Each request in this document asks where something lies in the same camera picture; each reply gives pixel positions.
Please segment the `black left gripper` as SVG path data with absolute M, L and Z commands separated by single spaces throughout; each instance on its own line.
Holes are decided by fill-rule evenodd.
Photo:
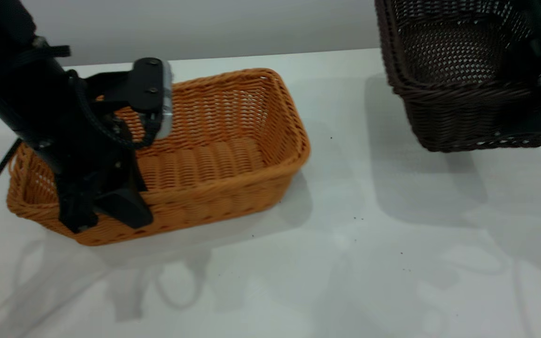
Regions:
M 72 233 L 93 228 L 97 212 L 132 229 L 152 224 L 141 196 L 147 190 L 127 122 L 83 92 L 39 99 L 35 150 L 54 172 L 60 222 Z

